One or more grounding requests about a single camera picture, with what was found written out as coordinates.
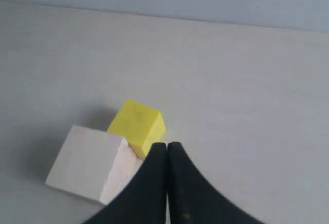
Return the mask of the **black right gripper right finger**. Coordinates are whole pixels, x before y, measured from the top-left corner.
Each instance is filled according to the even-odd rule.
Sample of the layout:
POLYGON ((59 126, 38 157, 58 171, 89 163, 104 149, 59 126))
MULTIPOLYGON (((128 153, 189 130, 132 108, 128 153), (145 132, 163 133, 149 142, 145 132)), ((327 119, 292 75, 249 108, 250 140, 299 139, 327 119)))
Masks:
POLYGON ((167 157, 171 223, 261 223, 219 193, 180 142, 168 144, 167 157))

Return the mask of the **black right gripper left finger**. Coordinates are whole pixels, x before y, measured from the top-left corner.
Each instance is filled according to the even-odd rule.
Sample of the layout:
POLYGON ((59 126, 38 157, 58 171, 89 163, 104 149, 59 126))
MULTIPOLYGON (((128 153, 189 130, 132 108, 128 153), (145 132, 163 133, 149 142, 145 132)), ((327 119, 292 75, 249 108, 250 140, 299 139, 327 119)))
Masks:
POLYGON ((166 205, 167 147, 157 142, 127 186, 85 223, 165 223, 166 205))

